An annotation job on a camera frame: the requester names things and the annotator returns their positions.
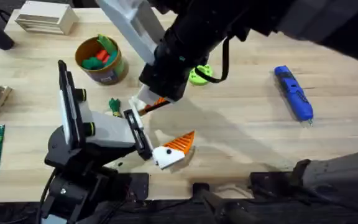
cup with toys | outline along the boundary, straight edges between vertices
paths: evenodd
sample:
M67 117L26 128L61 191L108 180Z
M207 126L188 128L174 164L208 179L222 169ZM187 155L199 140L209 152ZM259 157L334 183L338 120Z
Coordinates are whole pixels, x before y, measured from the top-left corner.
M120 82L129 70L117 43L101 34L77 48L75 61L89 77L104 85Z

wooden table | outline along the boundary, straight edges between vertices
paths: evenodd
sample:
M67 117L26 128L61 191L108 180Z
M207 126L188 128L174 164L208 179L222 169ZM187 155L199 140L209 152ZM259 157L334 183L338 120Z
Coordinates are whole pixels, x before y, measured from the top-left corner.
M75 85L86 88L91 109L111 113L108 100L123 108L140 87L144 62L100 9L75 9L79 23L69 36L26 33L15 22L6 32L16 46L0 50L0 84L14 91L0 114L6 125L0 167L0 201L36 201L52 168L44 164L47 142L61 125L57 60L72 71ZM168 27L175 15L159 16ZM119 84L100 86L76 65L74 53L85 39L106 34L120 45L130 64ZM196 130L195 150L184 161L160 171L136 152L108 164L120 172L148 172L150 198L186 198L193 182L209 182L224 196L249 196L250 172L291 170L301 159L330 159L358 152L358 61L281 34L269 38L251 32L245 43L230 45L230 73L221 84L188 85L175 105L145 116L154 145ZM220 75L221 47L209 64ZM288 65L314 108L314 126L293 119L272 75Z

wooden box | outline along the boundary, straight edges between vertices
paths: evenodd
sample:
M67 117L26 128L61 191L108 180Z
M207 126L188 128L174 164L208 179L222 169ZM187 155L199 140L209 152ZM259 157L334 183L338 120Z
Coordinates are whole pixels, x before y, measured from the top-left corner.
M78 17L69 4L26 1L16 22L27 32L68 35Z

small green toy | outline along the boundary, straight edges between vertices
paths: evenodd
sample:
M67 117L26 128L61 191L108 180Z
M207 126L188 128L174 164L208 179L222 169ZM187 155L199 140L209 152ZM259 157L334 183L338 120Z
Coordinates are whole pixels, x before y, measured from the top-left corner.
M208 64L205 66L202 65L198 65L197 68L202 71L205 75L212 77L213 71L211 66L209 66ZM207 80L205 80L204 78L201 78L199 75L196 74L196 68L193 68L190 71L190 75L189 75L189 82L193 85L205 85L208 83Z
M96 57L90 57L82 61L82 67L88 70L99 70L104 68L104 63Z
M119 112L119 108L121 107L121 102L118 99L115 100L114 98L111 98L111 100L109 101L109 106L110 109L112 110L113 116L116 116L118 118L122 117L121 113Z
M103 48L107 51L107 53L109 53L109 55L111 55L114 51L117 51L117 47L105 35L99 34L97 41L103 46Z
M104 64L105 67L109 66L117 57L117 50L114 51L111 56L109 57L109 60Z

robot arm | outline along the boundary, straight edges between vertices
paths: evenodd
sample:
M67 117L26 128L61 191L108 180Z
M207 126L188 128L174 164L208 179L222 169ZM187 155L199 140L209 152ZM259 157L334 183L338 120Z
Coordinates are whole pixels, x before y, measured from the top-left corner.
M189 71L204 65L220 42L236 36L245 41L253 29L264 35L283 31L358 58L346 24L354 25L358 1L328 0L96 0L101 9L146 62L139 80L145 85L138 98L151 104L159 97L178 101ZM166 31L150 7L178 14ZM345 35L338 36L338 31ZM222 79L228 73L228 47Z

